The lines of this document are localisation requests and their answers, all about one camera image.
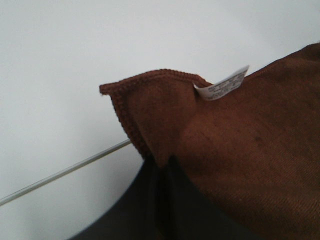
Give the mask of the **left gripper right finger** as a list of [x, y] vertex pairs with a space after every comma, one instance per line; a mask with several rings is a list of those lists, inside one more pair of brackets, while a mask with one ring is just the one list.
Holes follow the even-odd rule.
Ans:
[[167, 236], [170, 240], [259, 240], [260, 237], [227, 216], [191, 182], [177, 157], [164, 170]]

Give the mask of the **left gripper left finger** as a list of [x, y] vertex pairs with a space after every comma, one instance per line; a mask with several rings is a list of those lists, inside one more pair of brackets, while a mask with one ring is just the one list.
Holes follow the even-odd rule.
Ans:
[[72, 240], [164, 240], [157, 226], [158, 167], [152, 156], [119, 200]]

